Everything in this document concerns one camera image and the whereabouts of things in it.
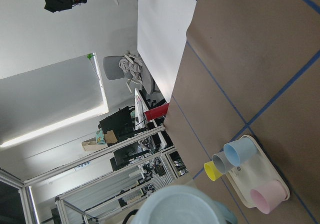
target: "cup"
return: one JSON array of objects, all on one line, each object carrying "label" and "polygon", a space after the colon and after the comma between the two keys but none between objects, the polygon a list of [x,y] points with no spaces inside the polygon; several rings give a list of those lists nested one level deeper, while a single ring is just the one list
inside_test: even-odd
[{"label": "cup", "polygon": [[253,157],[258,150],[254,142],[248,137],[225,144],[223,148],[228,161],[234,166],[240,166]]},{"label": "cup", "polygon": [[217,180],[222,174],[218,171],[213,161],[209,161],[204,164],[204,170],[210,180]]},{"label": "cup", "polygon": [[221,172],[221,174],[226,174],[234,167],[226,158],[226,154],[224,151],[214,154],[212,156],[212,161],[218,171]]},{"label": "cup", "polygon": [[269,214],[286,199],[288,194],[279,181],[272,180],[251,189],[250,195],[259,211]]}]

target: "green object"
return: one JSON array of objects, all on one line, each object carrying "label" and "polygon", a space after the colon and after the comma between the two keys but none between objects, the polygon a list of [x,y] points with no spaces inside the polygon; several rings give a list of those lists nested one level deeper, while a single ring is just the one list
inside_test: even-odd
[{"label": "green object", "polygon": [[95,56],[93,53],[88,54],[86,57],[91,60],[91,58]]}]

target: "white sheet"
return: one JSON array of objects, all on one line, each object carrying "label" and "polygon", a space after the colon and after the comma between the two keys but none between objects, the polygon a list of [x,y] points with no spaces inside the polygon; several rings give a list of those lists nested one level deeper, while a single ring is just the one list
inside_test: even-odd
[{"label": "white sheet", "polygon": [[195,0],[138,0],[137,50],[170,101]]}]

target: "gray cup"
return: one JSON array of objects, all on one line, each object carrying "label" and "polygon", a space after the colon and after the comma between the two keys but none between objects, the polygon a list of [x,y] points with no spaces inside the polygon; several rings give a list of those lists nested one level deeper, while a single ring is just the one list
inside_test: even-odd
[{"label": "gray cup", "polygon": [[212,156],[212,160],[221,174],[226,174],[228,171],[234,168],[234,166],[226,158],[224,151],[214,154]]}]

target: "pink cup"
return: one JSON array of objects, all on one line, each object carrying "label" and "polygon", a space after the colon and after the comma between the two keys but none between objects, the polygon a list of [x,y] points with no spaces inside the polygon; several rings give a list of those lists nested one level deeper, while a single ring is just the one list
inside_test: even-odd
[{"label": "pink cup", "polygon": [[269,181],[251,189],[250,195],[256,207],[264,214],[269,214],[287,197],[287,192],[277,180]]}]

